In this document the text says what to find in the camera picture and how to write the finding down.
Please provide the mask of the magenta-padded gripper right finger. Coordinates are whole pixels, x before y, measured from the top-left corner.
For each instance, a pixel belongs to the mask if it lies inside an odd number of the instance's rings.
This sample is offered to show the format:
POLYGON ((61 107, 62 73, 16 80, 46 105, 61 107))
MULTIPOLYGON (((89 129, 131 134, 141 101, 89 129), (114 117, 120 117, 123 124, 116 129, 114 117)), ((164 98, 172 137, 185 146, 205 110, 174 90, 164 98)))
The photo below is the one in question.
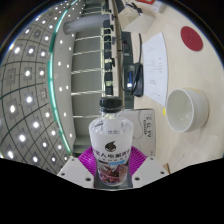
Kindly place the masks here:
POLYGON ((135 147, 131 148, 128 174, 129 187, 140 188, 168 174, 169 172, 155 157, 146 156, 135 147))

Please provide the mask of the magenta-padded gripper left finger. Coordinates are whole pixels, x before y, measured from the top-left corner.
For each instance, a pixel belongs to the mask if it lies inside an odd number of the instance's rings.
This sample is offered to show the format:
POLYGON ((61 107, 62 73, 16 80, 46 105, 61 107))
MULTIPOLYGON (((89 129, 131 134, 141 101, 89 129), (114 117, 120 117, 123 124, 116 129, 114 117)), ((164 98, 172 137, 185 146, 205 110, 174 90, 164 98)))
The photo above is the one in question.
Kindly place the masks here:
POLYGON ((92 148, 86 149, 78 158, 71 156, 58 176, 84 188, 93 188, 97 172, 92 148))

